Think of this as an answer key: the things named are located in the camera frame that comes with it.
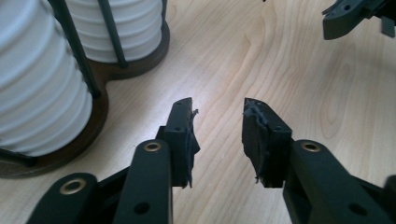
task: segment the black metal rod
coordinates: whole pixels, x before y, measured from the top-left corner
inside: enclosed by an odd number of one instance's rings
[[[82,48],[81,41],[79,40],[75,24],[73,23],[72,17],[70,16],[66,2],[64,0],[49,0],[49,3],[54,10],[56,19],[64,28],[64,34],[69,41],[70,47],[73,50],[73,54],[77,59],[79,69],[84,76],[85,82],[88,85],[92,97],[100,97],[101,92],[88,64],[87,57],[85,56],[84,49]]]
[[[110,35],[111,43],[113,44],[113,49],[119,62],[119,67],[126,68],[128,67],[128,63],[125,60],[125,55],[122,50],[119,33],[117,32],[110,4],[108,3],[108,0],[98,0],[98,3],[102,11],[103,18],[105,19],[106,28]]]

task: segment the wood grain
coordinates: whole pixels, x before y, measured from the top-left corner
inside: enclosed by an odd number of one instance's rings
[[[199,109],[193,188],[174,189],[175,223],[290,223],[281,189],[255,184],[241,143],[245,97],[269,104],[294,139],[327,146],[350,173],[382,186],[396,174],[396,42],[379,20],[325,41],[320,12],[333,1],[169,0],[168,55],[142,77],[107,84],[110,110],[91,148],[33,178],[0,179],[0,223],[24,223],[50,185],[128,166],[172,103]]]

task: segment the wooden base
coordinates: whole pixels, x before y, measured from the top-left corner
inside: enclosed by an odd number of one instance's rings
[[[81,134],[68,145],[45,156],[36,157],[34,166],[25,167],[22,165],[0,162],[0,177],[18,178],[41,175],[68,163],[87,150],[93,140],[102,131],[106,121],[108,112],[106,83],[111,80],[120,80],[143,75],[158,65],[169,49],[170,32],[166,22],[163,23],[162,32],[163,38],[159,47],[149,56],[129,62],[127,68],[119,68],[116,63],[98,63],[89,60],[96,83],[102,94],[100,97],[93,99],[91,117]]]

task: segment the white ribbed object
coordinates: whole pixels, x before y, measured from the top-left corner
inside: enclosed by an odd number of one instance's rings
[[[87,58],[116,63],[97,0],[66,0]],[[126,61],[148,56],[160,44],[162,0],[109,0]]]
[[[0,57],[0,148],[43,156],[71,142],[92,96],[47,1],[0,1]]]

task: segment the light wood surface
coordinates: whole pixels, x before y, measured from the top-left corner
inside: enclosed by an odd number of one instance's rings
[[[102,180],[154,138],[172,103],[192,97],[201,151],[193,188],[174,188],[175,223],[290,223],[281,189],[255,184],[241,143],[245,97],[266,102],[294,139],[327,146],[350,173],[383,186],[396,174],[396,40],[380,21],[325,41],[331,0],[169,0],[169,53],[142,77],[107,85],[110,111],[90,150],[62,168],[0,179],[0,223],[24,223],[59,178]]]

